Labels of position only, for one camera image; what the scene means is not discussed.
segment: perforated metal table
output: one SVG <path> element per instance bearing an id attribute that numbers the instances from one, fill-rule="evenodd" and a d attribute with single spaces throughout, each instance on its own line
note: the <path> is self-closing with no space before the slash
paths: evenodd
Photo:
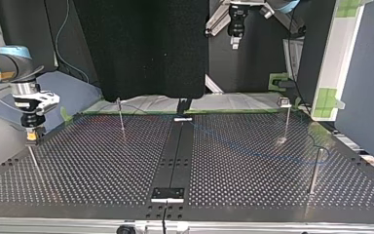
<path id="1" fill-rule="evenodd" d="M 172 117 L 76 117 L 35 148 L 39 168 L 26 151 L 2 163 L 0 217 L 374 224 L 374 168 L 306 116 L 286 133 L 285 113 Z M 184 203 L 151 203 L 157 187 Z"/>

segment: black cable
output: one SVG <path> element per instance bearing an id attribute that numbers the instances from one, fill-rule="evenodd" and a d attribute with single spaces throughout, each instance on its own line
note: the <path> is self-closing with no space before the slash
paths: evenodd
<path id="1" fill-rule="evenodd" d="M 302 93 L 300 92 L 300 88 L 299 88 L 299 85 L 297 84 L 297 81 L 295 80 L 296 76 L 294 74 L 294 69 L 293 69 L 293 61 L 292 61 L 292 56 L 291 56 L 291 50 L 290 50 L 290 40 L 291 40 L 291 26 L 293 24 L 293 21 L 294 21 L 294 14 L 296 12 L 296 9 L 299 5 L 297 5 L 294 10 L 293 10 L 293 13 L 291 14 L 291 18 L 290 18 L 290 26 L 288 28 L 288 37 L 287 37 L 287 47 L 288 47 L 288 50 L 289 50 L 289 62 L 290 62 L 290 70 L 291 70 L 291 74 L 292 74 L 292 81 L 294 82 L 295 86 L 296 86 L 296 91 L 297 91 L 297 94 L 299 96 L 299 98 L 302 100 L 303 104 L 305 105 L 306 107 L 306 110 L 308 111 L 309 113 L 309 116 L 311 116 L 312 118 L 312 110 L 309 108 L 309 104 L 305 101 L 305 99 L 303 98 L 302 96 Z M 325 123 L 325 122 L 321 122 L 323 123 L 324 125 L 328 126 L 331 130 L 333 131 L 337 131 L 337 129 L 335 127 L 332 127 L 331 125 Z"/>
<path id="2" fill-rule="evenodd" d="M 164 214 L 163 214 L 163 219 L 162 219 L 163 234 L 167 234 L 167 228 L 166 228 L 167 204 L 168 204 L 168 203 L 166 203 L 166 208 L 164 209 Z"/>

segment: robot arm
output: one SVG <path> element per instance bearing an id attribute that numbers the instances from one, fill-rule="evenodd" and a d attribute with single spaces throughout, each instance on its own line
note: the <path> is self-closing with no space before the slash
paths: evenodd
<path id="1" fill-rule="evenodd" d="M 251 7 L 261 7 L 260 13 L 270 18 L 275 12 L 287 14 L 299 4 L 300 0 L 221 0 L 220 6 L 206 24 L 206 34 L 215 36 L 227 24 L 233 49 L 239 48 L 244 36 L 244 20 Z"/>
<path id="2" fill-rule="evenodd" d="M 41 91 L 35 75 L 39 71 L 34 70 L 27 48 L 0 48 L 0 83 L 10 83 L 15 105 L 22 112 L 20 122 L 26 128 L 28 143 L 32 144 L 38 144 L 45 132 L 45 114 L 59 103 L 59 96 Z"/>

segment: metal rod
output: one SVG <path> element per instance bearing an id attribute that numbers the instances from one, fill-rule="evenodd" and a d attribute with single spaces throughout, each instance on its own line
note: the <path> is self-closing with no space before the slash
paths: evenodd
<path id="1" fill-rule="evenodd" d="M 35 154 L 33 153 L 32 147 L 28 146 L 28 149 L 29 149 L 29 153 L 31 154 L 33 164 L 35 165 L 35 167 L 38 167 L 38 161 L 36 161 Z"/>
<path id="2" fill-rule="evenodd" d="M 123 121 L 123 112 L 122 112 L 122 106 L 121 106 L 121 100 L 120 98 L 118 97 L 117 99 L 117 108 L 118 108 L 118 112 L 120 113 L 120 121 L 121 121 L 121 130 L 124 131 L 125 130 L 125 127 L 124 127 L 124 121 Z"/>
<path id="3" fill-rule="evenodd" d="M 291 107 L 287 108 L 286 129 L 284 131 L 284 138 L 287 138 L 287 128 L 289 126 L 289 119 L 290 119 L 290 108 Z"/>
<path id="4" fill-rule="evenodd" d="M 311 184 L 309 186 L 309 194 L 310 195 L 315 194 L 315 187 L 316 187 L 317 180 L 318 180 L 318 170 L 319 170 L 319 164 L 318 164 L 318 162 L 322 158 L 323 151 L 324 151 L 323 149 L 319 149 L 318 150 L 318 154 L 317 154 L 317 157 L 316 157 L 316 160 L 315 160 L 314 172 L 312 174 L 312 180 L 311 180 Z"/>

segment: black curtain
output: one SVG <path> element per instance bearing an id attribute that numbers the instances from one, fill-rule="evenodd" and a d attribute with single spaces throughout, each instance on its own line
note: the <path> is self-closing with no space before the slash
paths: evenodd
<path id="1" fill-rule="evenodd" d="M 205 92 L 207 0 L 77 0 L 106 100 Z"/>

